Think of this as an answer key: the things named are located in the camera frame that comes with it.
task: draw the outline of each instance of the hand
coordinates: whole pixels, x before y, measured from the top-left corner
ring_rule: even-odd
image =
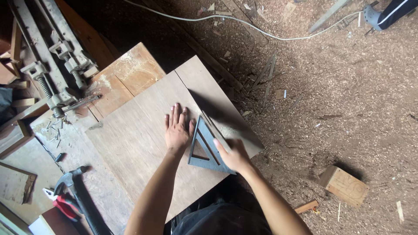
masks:
[[[244,171],[253,167],[253,164],[250,161],[248,153],[245,151],[244,144],[242,140],[238,139],[229,139],[226,140],[229,146],[231,147],[231,152],[226,152],[219,140],[214,139],[213,143],[221,155],[222,160],[231,170],[236,171],[242,174]]]
[[[194,120],[190,120],[189,131],[186,131],[185,121],[187,116],[187,108],[183,108],[183,112],[179,115],[180,104],[176,103],[171,107],[171,114],[165,115],[166,123],[166,143],[168,151],[174,154],[183,155],[187,146],[191,142],[194,132]]]

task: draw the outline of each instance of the white stripe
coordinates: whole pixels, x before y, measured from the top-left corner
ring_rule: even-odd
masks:
[[[389,16],[391,16],[397,9],[399,9],[406,1],[408,1],[408,0],[405,0],[401,4],[399,4],[399,6],[397,8],[395,8],[388,16],[386,16],[386,18],[384,18],[380,23],[377,23],[377,24],[379,25],[379,24],[383,23],[385,20],[387,20],[389,18]]]

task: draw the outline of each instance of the person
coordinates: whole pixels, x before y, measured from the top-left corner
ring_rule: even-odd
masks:
[[[193,137],[195,121],[186,130],[188,109],[180,114],[180,105],[165,115],[167,153],[157,168],[129,217],[126,235],[163,234],[165,220],[173,196],[174,178],[186,148]],[[173,235],[205,234],[274,234],[311,235],[309,228],[292,207],[264,179],[251,163],[241,140],[229,140],[228,153],[218,140],[214,143],[225,164],[241,174],[251,186],[264,216],[239,206],[220,203],[197,210],[184,217]]]
[[[417,0],[392,0],[383,12],[376,11],[371,5],[364,8],[364,19],[375,30],[382,31],[394,24],[402,16],[418,6]]]

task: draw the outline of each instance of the hammer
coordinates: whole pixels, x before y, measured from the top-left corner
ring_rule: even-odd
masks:
[[[54,196],[64,193],[64,185],[70,189],[74,198],[80,206],[81,213],[86,217],[87,223],[90,226],[94,235],[110,235],[110,230],[103,221],[97,208],[94,206],[92,199],[87,193],[83,182],[78,179],[78,176],[87,171],[87,166],[81,166],[74,171],[65,173],[55,185]]]

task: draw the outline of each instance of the hammer head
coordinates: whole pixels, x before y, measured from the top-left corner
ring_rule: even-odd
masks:
[[[55,185],[54,196],[60,195],[64,191],[64,185],[67,187],[74,185],[74,177],[83,174],[87,171],[87,166],[81,166],[73,171],[69,171],[65,173],[61,178],[59,178],[58,182]]]

